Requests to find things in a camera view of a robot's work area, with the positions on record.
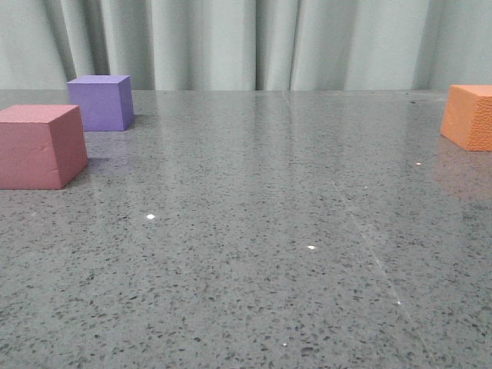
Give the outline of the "orange foam cube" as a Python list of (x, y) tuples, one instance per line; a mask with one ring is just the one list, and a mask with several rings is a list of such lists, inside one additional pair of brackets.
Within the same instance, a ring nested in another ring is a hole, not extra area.
[(451, 85), (440, 133), (467, 151), (491, 151), (491, 85)]

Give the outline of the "purple foam cube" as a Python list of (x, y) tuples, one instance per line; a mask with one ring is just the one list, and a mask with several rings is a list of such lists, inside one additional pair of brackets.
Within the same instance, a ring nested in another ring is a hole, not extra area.
[(135, 119), (130, 75), (84, 75), (68, 82), (85, 131), (124, 131)]

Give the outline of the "pale green curtain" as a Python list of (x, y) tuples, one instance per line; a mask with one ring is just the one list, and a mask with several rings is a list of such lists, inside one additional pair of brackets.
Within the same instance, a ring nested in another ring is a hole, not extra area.
[(491, 82), (489, 1), (3, 1), (1, 86), (444, 90)]

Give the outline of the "pink foam cube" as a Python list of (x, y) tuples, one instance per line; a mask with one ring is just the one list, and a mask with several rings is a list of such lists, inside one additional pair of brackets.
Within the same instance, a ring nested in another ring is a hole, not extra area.
[(1, 188), (61, 189), (88, 164), (77, 105), (1, 110)]

